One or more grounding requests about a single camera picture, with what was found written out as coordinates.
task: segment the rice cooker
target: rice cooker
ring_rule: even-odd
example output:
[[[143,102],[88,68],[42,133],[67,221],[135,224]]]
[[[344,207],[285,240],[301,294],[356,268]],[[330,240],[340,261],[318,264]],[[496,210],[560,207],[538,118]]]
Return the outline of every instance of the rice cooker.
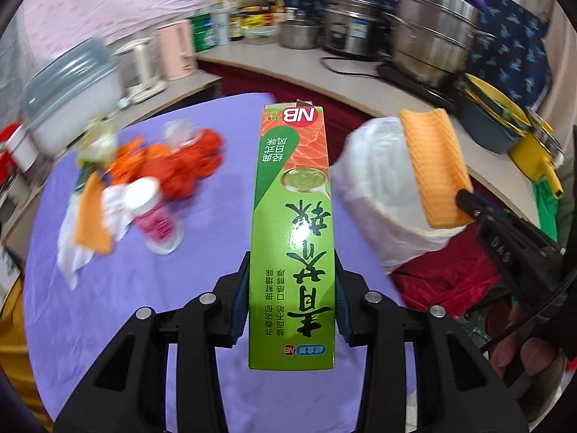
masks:
[[[355,59],[374,59],[383,9],[370,0],[328,0],[324,9],[324,48]]]

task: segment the power cord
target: power cord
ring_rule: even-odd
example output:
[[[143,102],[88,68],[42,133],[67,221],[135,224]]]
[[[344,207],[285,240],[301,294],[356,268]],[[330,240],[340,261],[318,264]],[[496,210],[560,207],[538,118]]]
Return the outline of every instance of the power cord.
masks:
[[[566,291],[566,289],[569,288],[569,286],[571,285],[571,283],[573,283],[573,281],[575,280],[576,277],[577,277],[577,267],[575,267],[571,271],[569,276],[565,279],[565,282],[558,288],[558,290],[553,294],[553,296],[550,297],[550,299],[548,299],[540,308],[536,309],[532,313],[529,313],[525,318],[521,319],[519,322],[516,322],[515,324],[510,325],[509,328],[505,329],[503,332],[501,332],[501,334],[497,335],[497,337],[491,339],[489,342],[484,344],[481,347],[481,353],[484,353],[486,351],[493,349],[495,346],[497,346],[497,344],[499,342],[502,342],[507,337],[509,337],[511,334],[517,332],[524,325],[529,324],[533,319],[535,319],[545,309],[549,308],[549,306],[552,305],[555,302],[555,300],[557,298],[559,298],[559,296],[561,296],[561,293]]]
[[[346,59],[346,58],[342,58],[342,57],[322,57],[320,59],[321,65],[323,67],[325,67],[327,70],[339,74],[339,75],[348,75],[348,76],[364,76],[366,78],[375,78],[375,79],[381,79],[380,76],[378,75],[373,75],[371,73],[354,73],[354,72],[347,72],[347,71],[338,71],[335,70],[333,68],[331,68],[330,66],[328,66],[327,64],[327,60],[350,60],[352,62],[358,62],[358,60],[355,59]]]

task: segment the kitchen counter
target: kitchen counter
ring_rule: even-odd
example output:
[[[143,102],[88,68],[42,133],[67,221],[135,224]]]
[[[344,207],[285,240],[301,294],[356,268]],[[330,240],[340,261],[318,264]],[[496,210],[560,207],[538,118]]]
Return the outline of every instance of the kitchen counter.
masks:
[[[197,54],[198,60],[271,76],[336,99],[374,117],[396,116],[399,109],[428,111],[433,107],[383,81],[333,73],[319,60],[330,56],[321,49],[292,50],[278,44],[236,42]],[[374,73],[376,63],[329,61],[338,71]],[[468,173],[519,216],[539,226],[532,183],[506,154],[495,154],[477,145],[455,118],[451,118],[461,143]]]
[[[167,81],[168,86],[163,92],[139,104],[131,105],[125,111],[116,114],[114,116],[115,127],[121,130],[133,123],[142,122],[189,96],[216,86],[219,80],[219,76],[197,70],[190,76],[174,81]]]

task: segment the green can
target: green can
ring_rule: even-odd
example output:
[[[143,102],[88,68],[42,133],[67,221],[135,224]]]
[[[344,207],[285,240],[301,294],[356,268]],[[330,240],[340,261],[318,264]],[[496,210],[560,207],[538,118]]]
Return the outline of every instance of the green can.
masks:
[[[209,13],[199,14],[189,18],[192,28],[192,42],[194,50],[202,52],[216,45],[216,34],[212,26],[212,18]]]

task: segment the wasabi box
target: wasabi box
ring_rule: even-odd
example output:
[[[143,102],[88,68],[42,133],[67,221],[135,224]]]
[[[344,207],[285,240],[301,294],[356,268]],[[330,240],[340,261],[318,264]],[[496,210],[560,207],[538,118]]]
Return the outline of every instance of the wasabi box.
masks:
[[[335,254],[322,108],[267,105],[257,163],[249,368],[330,369]]]

